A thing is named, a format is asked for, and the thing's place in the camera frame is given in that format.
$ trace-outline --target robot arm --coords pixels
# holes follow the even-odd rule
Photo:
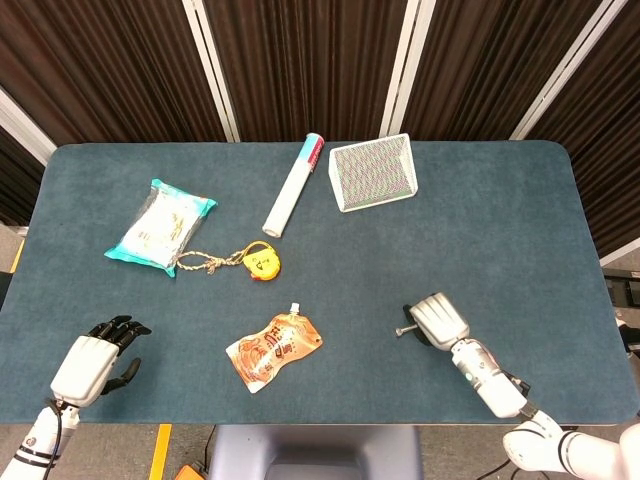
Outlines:
[[[54,398],[47,401],[48,406],[38,415],[0,480],[46,480],[78,428],[79,409],[131,381],[140,367],[139,358],[122,376],[108,377],[135,338],[150,333],[127,315],[101,323],[78,337],[51,382]]]
[[[442,293],[409,310],[416,327],[434,347],[450,351],[453,363],[499,418],[526,421],[505,434],[509,459],[522,470],[567,472],[585,480],[640,479],[640,425],[627,429],[620,443],[580,432],[565,432],[526,398],[523,382],[503,371],[491,352],[469,338],[469,325]]]

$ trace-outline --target mesh basket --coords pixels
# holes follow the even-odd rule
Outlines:
[[[341,212],[414,196],[418,182],[409,135],[334,148],[329,178]]]

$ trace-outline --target table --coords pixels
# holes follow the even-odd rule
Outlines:
[[[0,313],[0,422],[33,421],[75,338],[117,314],[153,329],[99,422],[494,423],[450,355],[401,339],[402,305],[443,291],[503,367],[558,422],[618,423],[639,400],[569,158],[555,143],[413,142],[416,197],[348,214],[327,143],[284,236],[282,272],[213,277],[109,260],[152,178],[210,196],[189,248],[225,256],[255,239],[301,143],[86,144],[45,172]],[[299,302],[324,346],[249,394],[225,354]]]

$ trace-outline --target orange spout pouch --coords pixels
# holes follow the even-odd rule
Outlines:
[[[267,385],[287,363],[322,345],[322,337],[298,309],[294,303],[291,312],[274,317],[264,330],[227,347],[227,355],[251,393]]]

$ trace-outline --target screw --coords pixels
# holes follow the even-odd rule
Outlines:
[[[417,323],[414,325],[411,325],[410,327],[396,328],[396,337],[401,337],[405,333],[410,332],[411,330],[415,330],[416,328],[418,328]]]

